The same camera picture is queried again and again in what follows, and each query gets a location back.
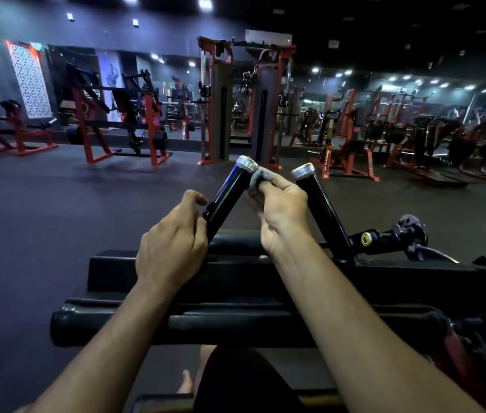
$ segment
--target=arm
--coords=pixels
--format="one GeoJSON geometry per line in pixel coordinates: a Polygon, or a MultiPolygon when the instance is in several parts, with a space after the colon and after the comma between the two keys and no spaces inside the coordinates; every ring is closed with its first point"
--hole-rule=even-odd
{"type": "Polygon", "coordinates": [[[187,191],[179,206],[142,237],[138,281],[107,324],[27,413],[121,412],[151,339],[179,288],[206,255],[206,222],[187,191]]]}
{"type": "Polygon", "coordinates": [[[264,194],[262,245],[302,314],[348,409],[484,412],[458,385],[401,340],[315,242],[307,196],[277,174],[264,194]]]}

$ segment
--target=black pants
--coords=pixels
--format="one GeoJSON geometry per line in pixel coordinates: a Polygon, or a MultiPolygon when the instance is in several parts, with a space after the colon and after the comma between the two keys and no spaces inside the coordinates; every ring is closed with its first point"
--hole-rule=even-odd
{"type": "Polygon", "coordinates": [[[194,413],[305,411],[266,359],[250,349],[217,347],[203,371],[194,413]]]}

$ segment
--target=human hand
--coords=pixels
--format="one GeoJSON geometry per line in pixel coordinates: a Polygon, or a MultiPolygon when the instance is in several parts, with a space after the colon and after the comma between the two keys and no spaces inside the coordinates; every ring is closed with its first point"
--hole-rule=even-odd
{"type": "Polygon", "coordinates": [[[308,195],[281,175],[260,169],[268,173],[270,180],[259,185],[263,197],[251,194],[251,205],[262,222],[262,246],[271,256],[278,256],[296,235],[310,235],[306,220],[308,195]]]}
{"type": "Polygon", "coordinates": [[[172,296],[199,270],[208,249],[206,221],[195,204],[206,198],[187,190],[182,202],[142,236],[136,273],[138,282],[172,296]]]}

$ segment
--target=black handle grip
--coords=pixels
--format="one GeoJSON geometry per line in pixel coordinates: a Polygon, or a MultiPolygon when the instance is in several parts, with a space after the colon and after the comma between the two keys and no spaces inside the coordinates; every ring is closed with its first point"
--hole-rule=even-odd
{"type": "Polygon", "coordinates": [[[208,222],[209,243],[232,211],[233,206],[248,188],[253,173],[258,170],[256,162],[246,156],[240,156],[224,185],[213,201],[206,206],[203,217],[208,222]]]}
{"type": "Polygon", "coordinates": [[[333,258],[347,264],[356,261],[348,235],[323,187],[315,176],[313,164],[304,164],[291,171],[296,184],[308,194],[308,208],[317,223],[333,258]]]}

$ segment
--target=gym floor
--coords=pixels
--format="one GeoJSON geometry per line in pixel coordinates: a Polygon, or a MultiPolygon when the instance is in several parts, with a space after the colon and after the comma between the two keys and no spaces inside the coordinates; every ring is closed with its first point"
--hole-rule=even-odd
{"type": "MultiPolygon", "coordinates": [[[[52,311],[84,290],[89,257],[137,249],[141,235],[186,189],[212,198],[233,167],[197,166],[198,159],[196,153],[175,152],[153,170],[148,159],[130,157],[90,167],[82,148],[71,145],[23,159],[0,156],[0,412],[34,401],[78,352],[53,347],[48,325],[52,311]]],[[[285,159],[281,173],[288,176],[302,163],[285,159]]],[[[436,189],[403,171],[375,169],[380,183],[323,182],[349,233],[387,229],[411,213],[428,225],[432,247],[462,262],[486,254],[486,183],[436,189]]],[[[313,220],[311,226],[319,239],[313,220]]],[[[259,223],[242,199],[225,227],[259,223]]],[[[294,388],[333,386],[316,350],[263,352],[294,388]]],[[[195,345],[152,347],[128,403],[137,394],[175,392],[182,371],[194,375],[197,366],[195,345]]]]}

